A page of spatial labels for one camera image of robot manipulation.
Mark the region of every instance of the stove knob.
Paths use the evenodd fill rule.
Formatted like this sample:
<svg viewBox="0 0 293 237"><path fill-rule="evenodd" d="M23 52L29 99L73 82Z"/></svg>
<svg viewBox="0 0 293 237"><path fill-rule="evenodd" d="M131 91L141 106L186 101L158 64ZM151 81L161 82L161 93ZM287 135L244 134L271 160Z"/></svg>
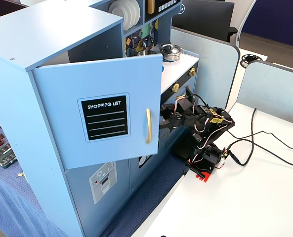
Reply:
<svg viewBox="0 0 293 237"><path fill-rule="evenodd" d="M178 83L175 83L175 84L172 86L171 91L174 92L174 93L177 93L178 90L179 90L179 84L178 84Z"/></svg>
<svg viewBox="0 0 293 237"><path fill-rule="evenodd" d="M189 70L189 76L193 77L193 76L195 76L195 75L196 75L196 69L195 69L195 68L191 68L191 69Z"/></svg>

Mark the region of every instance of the open cabinet door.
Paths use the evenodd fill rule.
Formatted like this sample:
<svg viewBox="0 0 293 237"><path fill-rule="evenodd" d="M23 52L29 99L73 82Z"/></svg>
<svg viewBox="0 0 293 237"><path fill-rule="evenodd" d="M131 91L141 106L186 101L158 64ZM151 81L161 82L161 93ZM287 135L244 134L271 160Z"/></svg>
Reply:
<svg viewBox="0 0 293 237"><path fill-rule="evenodd" d="M65 169L157 153L161 55L32 73Z"/></svg>

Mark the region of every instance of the desk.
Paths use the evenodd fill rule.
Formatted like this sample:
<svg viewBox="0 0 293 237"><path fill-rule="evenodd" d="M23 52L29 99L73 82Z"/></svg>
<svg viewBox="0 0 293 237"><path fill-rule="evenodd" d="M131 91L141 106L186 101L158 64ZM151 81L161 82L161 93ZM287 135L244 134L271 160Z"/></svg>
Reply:
<svg viewBox="0 0 293 237"><path fill-rule="evenodd" d="M265 55L261 55L259 53L254 53L254 52L251 52L251 51L247 51L247 50L241 49L241 48L240 48L240 53L241 53L241 58L242 58L243 55L246 55L246 54L257 55L258 57L260 57L264 61L266 61L267 58L268 58ZM233 107L233 105L236 102L237 97L239 96L239 91L240 91L242 81L243 81L243 77L244 77L244 73L245 73L245 68L243 68L241 66L241 64L240 64L241 58L240 58L239 64L238 64L237 69L236 69L236 73L235 73L235 77L234 77L234 81L233 81L229 101L228 101L227 107L225 109L226 111L229 111Z"/></svg>
<svg viewBox="0 0 293 237"><path fill-rule="evenodd" d="M288 68L288 69L293 70L293 68L290 68L290 67L287 67L287 66L284 66L284 65L278 64L278 63L273 63L273 64L278 65L278 66L281 66L281 67L284 67L284 68Z"/></svg>
<svg viewBox="0 0 293 237"><path fill-rule="evenodd" d="M252 108L236 103L230 114L237 136L250 134ZM293 124L257 111L254 132L271 131L293 146ZM235 139L224 133L222 149ZM293 162L293 151L271 135L255 142ZM244 162L251 144L240 142L232 152ZM189 171L159 213L145 237L293 237L293 167L255 147L246 167L231 158L207 183Z"/></svg>

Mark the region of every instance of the stack of plates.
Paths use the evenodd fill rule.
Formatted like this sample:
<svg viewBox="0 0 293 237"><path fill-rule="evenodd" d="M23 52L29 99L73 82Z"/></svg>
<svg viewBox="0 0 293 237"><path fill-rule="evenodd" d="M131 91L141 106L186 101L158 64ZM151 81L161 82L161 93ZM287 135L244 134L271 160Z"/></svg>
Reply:
<svg viewBox="0 0 293 237"><path fill-rule="evenodd" d="M141 15L140 6L136 0L114 1L110 5L108 12L124 18L123 29L125 31L135 26Z"/></svg>

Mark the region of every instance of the black chalkboard label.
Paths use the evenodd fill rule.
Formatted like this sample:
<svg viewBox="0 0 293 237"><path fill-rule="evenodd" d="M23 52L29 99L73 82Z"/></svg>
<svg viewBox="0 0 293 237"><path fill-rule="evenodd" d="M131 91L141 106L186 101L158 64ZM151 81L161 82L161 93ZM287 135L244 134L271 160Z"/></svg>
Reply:
<svg viewBox="0 0 293 237"><path fill-rule="evenodd" d="M128 134L126 96L82 101L89 140Z"/></svg>

